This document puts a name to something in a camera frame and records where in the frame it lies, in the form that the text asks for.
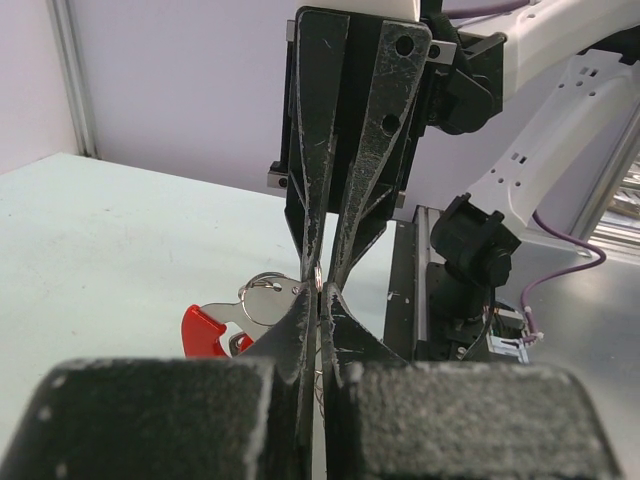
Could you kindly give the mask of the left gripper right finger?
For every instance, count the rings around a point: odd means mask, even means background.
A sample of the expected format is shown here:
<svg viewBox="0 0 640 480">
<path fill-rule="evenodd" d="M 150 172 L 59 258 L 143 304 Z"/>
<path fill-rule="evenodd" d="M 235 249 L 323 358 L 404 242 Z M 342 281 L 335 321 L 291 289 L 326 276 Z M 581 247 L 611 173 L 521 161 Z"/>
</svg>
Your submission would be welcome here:
<svg viewBox="0 0 640 480">
<path fill-rule="evenodd" d="M 550 365 L 403 361 L 321 297 L 331 479 L 620 479 L 593 402 Z"/>
</svg>

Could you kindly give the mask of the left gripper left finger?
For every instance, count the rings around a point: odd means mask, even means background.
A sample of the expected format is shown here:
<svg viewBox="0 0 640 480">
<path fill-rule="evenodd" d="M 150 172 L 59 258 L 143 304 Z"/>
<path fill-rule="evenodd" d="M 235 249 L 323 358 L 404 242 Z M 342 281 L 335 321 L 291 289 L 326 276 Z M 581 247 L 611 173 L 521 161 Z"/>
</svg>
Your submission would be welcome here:
<svg viewBox="0 0 640 480">
<path fill-rule="evenodd" d="M 36 389 L 5 479 L 307 479 L 317 290 L 234 358 L 74 359 Z"/>
</svg>

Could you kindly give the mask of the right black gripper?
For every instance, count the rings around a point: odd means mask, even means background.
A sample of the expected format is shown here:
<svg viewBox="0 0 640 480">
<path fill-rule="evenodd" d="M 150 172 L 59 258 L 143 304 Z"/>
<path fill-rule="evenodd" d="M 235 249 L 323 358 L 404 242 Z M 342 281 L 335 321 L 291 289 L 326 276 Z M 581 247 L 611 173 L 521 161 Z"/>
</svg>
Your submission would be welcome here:
<svg viewBox="0 0 640 480">
<path fill-rule="evenodd" d="M 362 219 L 388 219 L 426 130 L 473 133 L 503 104 L 503 37 L 446 14 L 411 22 L 303 7 L 289 23 L 282 149 L 269 171 L 312 278 L 339 214 L 328 281 L 344 283 Z"/>
</svg>

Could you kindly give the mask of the red handled keyring holder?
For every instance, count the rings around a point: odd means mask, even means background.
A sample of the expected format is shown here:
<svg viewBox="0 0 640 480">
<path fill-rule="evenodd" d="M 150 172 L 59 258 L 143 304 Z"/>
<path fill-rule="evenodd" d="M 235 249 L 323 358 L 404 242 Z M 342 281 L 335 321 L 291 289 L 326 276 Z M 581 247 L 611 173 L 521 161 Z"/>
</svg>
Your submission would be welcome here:
<svg viewBox="0 0 640 480">
<path fill-rule="evenodd" d="M 235 303 L 187 308 L 181 323 L 186 357 L 229 357 L 246 351 L 285 315 L 302 283 L 279 272 L 260 273 L 238 290 Z"/>
</svg>

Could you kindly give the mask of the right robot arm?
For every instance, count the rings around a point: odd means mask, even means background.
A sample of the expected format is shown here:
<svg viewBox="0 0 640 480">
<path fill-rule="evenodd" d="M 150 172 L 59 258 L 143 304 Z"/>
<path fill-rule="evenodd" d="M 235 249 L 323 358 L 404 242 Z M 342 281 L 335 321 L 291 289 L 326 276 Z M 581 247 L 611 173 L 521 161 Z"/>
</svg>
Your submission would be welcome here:
<svg viewBox="0 0 640 480">
<path fill-rule="evenodd" d="M 635 1 L 300 1 L 287 25 L 282 153 L 270 183 L 302 280 L 343 286 L 386 228 L 430 129 L 481 164 L 431 241 L 501 285 L 534 210 L 639 99 Z"/>
</svg>

